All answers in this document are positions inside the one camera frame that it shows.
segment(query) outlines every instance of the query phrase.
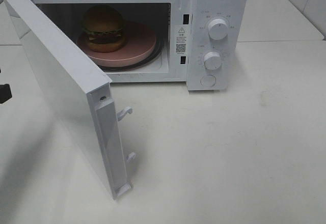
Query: white countertop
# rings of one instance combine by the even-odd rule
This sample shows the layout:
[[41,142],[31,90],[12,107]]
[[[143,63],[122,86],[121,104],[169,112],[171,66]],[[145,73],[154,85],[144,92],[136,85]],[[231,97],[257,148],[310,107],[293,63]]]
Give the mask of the white countertop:
[[44,103],[22,47],[0,47],[0,223],[322,223],[326,42],[238,43],[226,92],[113,85],[133,190],[114,202]]
[[[0,45],[19,44],[4,4],[0,4]],[[322,40],[323,35],[288,0],[248,0],[239,42]]]

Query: white knob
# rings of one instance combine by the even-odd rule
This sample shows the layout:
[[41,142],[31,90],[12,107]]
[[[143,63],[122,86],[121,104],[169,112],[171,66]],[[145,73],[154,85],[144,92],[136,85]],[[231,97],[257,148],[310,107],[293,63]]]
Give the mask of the white knob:
[[211,39],[220,40],[228,34],[229,25],[223,19],[214,19],[208,24],[208,33]]
[[204,64],[207,70],[217,70],[222,65],[222,59],[217,52],[209,52],[204,56]]

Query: warning label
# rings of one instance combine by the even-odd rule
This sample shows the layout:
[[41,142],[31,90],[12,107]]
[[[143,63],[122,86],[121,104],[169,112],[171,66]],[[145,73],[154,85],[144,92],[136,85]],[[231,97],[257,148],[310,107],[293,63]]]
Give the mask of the warning label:
[[188,26],[177,25],[175,26],[175,50],[177,54],[186,54],[187,52],[187,39],[189,38]]

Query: sticker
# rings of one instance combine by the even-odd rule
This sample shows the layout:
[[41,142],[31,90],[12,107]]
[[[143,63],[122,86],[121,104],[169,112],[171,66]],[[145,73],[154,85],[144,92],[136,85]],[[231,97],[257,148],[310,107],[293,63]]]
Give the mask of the sticker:
[[188,50],[189,25],[176,25],[174,29],[175,52],[176,54],[186,54]]

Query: hamburger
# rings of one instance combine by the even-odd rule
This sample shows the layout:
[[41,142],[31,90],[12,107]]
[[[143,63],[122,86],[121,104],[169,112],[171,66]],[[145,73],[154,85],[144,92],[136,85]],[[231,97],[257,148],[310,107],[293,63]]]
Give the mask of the hamburger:
[[113,52],[121,48],[126,38],[121,14],[107,6],[91,7],[82,21],[87,46],[95,52]]

